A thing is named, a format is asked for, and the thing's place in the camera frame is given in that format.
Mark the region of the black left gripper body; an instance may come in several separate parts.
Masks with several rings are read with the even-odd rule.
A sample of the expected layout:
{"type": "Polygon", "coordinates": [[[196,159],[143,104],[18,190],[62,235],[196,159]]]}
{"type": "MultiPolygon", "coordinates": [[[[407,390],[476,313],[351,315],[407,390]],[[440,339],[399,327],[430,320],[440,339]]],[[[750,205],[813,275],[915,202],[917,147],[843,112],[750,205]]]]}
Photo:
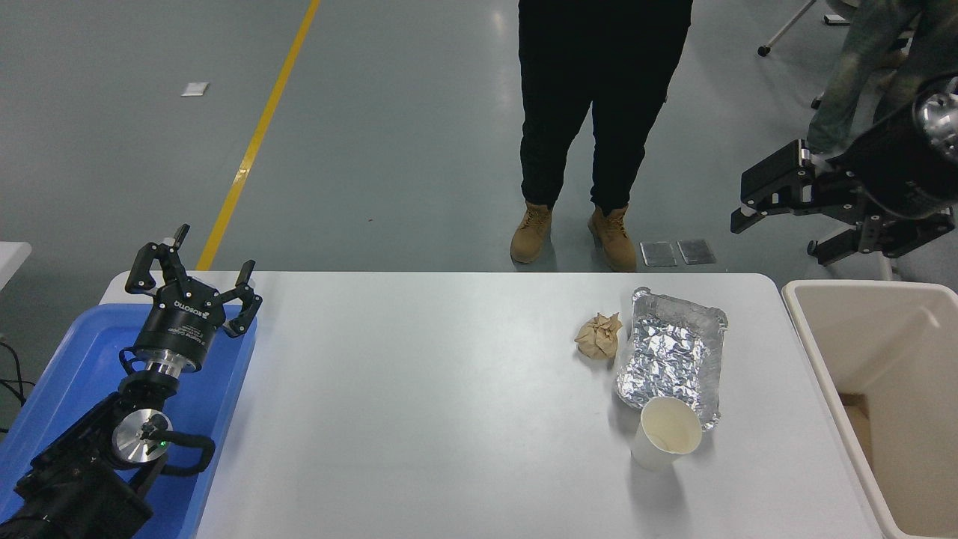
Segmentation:
{"type": "Polygon", "coordinates": [[[219,291],[193,278],[188,291],[177,284],[159,287],[153,309],[134,343],[134,355],[149,362],[161,355],[181,358],[183,371],[201,371],[218,328],[225,323],[225,308],[216,303],[219,291]]]}

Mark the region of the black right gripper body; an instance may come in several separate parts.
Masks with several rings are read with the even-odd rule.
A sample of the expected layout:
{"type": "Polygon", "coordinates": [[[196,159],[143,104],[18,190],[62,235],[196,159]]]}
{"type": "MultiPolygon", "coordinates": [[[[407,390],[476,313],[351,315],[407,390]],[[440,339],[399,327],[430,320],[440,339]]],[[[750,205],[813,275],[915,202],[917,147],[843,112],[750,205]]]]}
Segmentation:
{"type": "Polygon", "coordinates": [[[897,217],[922,219],[955,205],[955,103],[901,107],[851,144],[844,166],[897,217]]]}

